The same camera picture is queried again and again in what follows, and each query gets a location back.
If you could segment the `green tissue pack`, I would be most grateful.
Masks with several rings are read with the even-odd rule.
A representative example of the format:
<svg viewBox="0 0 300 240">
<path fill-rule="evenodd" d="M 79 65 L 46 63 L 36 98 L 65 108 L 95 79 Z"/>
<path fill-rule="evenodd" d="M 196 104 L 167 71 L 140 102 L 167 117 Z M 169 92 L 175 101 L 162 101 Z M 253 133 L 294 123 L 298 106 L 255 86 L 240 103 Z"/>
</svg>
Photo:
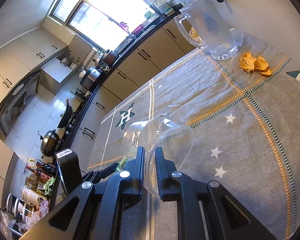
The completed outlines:
<svg viewBox="0 0 300 240">
<path fill-rule="evenodd" d="M 125 169 L 126 163 L 127 163 L 127 157 L 124 155 L 116 167 L 116 172 L 120 173 L 121 171 L 123 171 Z"/>
</svg>

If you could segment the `green cloth rag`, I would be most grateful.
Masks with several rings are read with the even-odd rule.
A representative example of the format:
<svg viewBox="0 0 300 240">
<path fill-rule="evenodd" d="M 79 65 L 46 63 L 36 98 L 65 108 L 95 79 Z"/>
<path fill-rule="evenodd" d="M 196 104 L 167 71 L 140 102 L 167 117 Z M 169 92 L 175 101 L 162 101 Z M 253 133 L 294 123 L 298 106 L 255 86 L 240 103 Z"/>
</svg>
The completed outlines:
<svg viewBox="0 0 300 240">
<path fill-rule="evenodd" d="M 53 190 L 53 185 L 55 183 L 55 178 L 51 177 L 44 185 L 44 192 L 46 196 L 49 196 Z"/>
</svg>

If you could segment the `soy sauce bottle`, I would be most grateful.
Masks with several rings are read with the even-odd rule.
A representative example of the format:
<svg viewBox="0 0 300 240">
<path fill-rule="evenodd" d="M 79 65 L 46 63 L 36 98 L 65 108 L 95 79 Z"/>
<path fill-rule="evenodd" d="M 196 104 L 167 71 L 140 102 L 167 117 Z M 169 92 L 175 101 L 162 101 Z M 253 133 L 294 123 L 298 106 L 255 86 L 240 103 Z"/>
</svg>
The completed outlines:
<svg viewBox="0 0 300 240">
<path fill-rule="evenodd" d="M 46 164 L 39 159 L 36 160 L 36 166 L 50 177 L 55 177 L 57 174 L 55 167 L 52 167 L 51 165 Z"/>
</svg>

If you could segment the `white dish rack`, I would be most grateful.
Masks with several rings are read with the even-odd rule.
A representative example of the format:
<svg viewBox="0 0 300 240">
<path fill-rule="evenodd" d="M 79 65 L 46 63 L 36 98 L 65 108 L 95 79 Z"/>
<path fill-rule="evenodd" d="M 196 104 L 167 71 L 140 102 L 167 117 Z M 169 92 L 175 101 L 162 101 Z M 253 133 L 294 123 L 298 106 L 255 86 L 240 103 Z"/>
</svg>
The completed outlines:
<svg viewBox="0 0 300 240">
<path fill-rule="evenodd" d="M 7 211 L 19 221 L 26 222 L 26 217 L 31 217 L 34 211 L 33 206 L 13 194 L 9 194 L 6 200 Z"/>
</svg>

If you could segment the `black frying pan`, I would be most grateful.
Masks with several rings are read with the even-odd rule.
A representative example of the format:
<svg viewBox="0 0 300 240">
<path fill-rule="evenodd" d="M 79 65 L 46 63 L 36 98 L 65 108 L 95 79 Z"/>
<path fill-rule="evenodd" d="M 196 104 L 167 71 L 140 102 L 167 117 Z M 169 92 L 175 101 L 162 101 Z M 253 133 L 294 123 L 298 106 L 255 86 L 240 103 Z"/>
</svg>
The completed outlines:
<svg viewBox="0 0 300 240">
<path fill-rule="evenodd" d="M 66 99 L 66 109 L 62 115 L 62 118 L 61 118 L 57 128 L 65 128 L 67 123 L 71 119 L 72 113 L 73 113 L 73 110 L 69 103 L 69 99 Z"/>
</svg>

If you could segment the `plastic bags on counter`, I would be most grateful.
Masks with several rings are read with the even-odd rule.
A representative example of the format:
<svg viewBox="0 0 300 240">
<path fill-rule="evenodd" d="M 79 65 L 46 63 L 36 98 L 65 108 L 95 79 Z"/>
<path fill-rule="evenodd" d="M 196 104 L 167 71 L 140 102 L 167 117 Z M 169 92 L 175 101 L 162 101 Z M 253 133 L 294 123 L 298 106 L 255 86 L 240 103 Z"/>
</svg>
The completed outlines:
<svg viewBox="0 0 300 240">
<path fill-rule="evenodd" d="M 31 217 L 26 217 L 26 222 L 19 221 L 9 212 L 0 211 L 0 232 L 6 239 L 18 239 L 37 224 L 49 213 L 49 201 L 39 200 L 39 205 L 33 206 L 34 211 Z"/>
</svg>

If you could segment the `grey patterned tablecloth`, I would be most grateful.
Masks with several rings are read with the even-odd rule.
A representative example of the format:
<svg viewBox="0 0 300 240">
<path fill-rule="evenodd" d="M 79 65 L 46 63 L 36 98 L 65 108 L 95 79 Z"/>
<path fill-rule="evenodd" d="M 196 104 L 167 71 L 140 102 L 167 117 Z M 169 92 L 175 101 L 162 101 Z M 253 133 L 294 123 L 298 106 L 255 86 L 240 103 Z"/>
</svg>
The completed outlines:
<svg viewBox="0 0 300 240">
<path fill-rule="evenodd" d="M 238 53 L 216 61 L 195 49 L 104 117 L 88 163 L 101 170 L 134 153 L 122 143 L 129 126 L 162 118 L 194 133 L 161 137 L 165 155 L 194 180 L 219 181 L 277 239 L 300 226 L 300 64 L 274 46 L 234 31 Z M 239 58 L 263 56 L 272 76 L 245 72 Z"/>
</svg>

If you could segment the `range hood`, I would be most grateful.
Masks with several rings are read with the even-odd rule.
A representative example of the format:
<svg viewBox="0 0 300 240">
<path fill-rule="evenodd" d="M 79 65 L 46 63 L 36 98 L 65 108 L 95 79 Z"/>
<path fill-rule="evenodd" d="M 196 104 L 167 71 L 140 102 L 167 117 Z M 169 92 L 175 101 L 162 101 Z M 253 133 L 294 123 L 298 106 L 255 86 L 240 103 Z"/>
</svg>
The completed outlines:
<svg viewBox="0 0 300 240">
<path fill-rule="evenodd" d="M 42 69 L 23 77 L 0 103 L 0 133 L 6 138 L 19 116 L 38 92 Z"/>
</svg>

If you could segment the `silver rice cooker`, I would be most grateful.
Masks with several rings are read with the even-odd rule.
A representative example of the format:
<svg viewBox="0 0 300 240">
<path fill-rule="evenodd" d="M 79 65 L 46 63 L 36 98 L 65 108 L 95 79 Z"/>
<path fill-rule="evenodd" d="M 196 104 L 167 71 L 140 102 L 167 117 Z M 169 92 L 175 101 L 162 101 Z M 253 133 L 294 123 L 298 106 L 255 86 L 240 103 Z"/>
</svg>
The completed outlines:
<svg viewBox="0 0 300 240">
<path fill-rule="evenodd" d="M 90 67 L 82 77 L 80 85 L 90 92 L 93 92 L 99 84 L 101 77 L 102 71 L 100 71 L 98 68 Z"/>
</svg>

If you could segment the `dark cooking pot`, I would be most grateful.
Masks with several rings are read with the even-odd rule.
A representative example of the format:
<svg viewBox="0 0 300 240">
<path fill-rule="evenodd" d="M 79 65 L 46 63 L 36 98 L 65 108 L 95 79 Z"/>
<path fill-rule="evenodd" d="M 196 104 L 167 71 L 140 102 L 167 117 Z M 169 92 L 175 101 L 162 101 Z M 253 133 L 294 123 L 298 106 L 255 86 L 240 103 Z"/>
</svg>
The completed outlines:
<svg viewBox="0 0 300 240">
<path fill-rule="evenodd" d="M 106 50 L 99 61 L 100 68 L 106 66 L 112 67 L 118 57 L 119 56 L 115 51 L 109 49 Z"/>
</svg>

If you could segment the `orange peel pieces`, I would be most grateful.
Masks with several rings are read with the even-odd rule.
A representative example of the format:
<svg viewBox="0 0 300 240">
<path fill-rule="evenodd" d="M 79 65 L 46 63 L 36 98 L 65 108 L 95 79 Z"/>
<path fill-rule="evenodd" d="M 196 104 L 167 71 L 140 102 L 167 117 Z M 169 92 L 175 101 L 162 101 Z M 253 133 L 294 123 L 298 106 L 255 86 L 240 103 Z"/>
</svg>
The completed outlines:
<svg viewBox="0 0 300 240">
<path fill-rule="evenodd" d="M 257 57 L 254 57 L 250 51 L 247 51 L 239 58 L 239 66 L 249 74 L 257 71 L 262 76 L 270 77 L 273 73 L 269 63 L 263 56 L 258 55 Z"/>
</svg>

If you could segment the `clear glass pitcher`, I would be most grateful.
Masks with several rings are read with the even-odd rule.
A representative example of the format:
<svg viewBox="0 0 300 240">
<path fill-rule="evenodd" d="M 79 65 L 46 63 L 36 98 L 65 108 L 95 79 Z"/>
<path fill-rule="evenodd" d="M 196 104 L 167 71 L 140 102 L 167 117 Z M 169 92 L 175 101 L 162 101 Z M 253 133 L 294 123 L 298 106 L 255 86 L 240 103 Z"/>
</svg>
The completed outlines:
<svg viewBox="0 0 300 240">
<path fill-rule="evenodd" d="M 227 60 L 237 53 L 234 37 L 211 0 L 195 0 L 182 7 L 180 12 L 174 21 L 181 35 L 190 44 L 207 51 L 218 61 Z M 191 37 L 183 25 L 184 20 L 195 29 L 201 42 Z"/>
</svg>

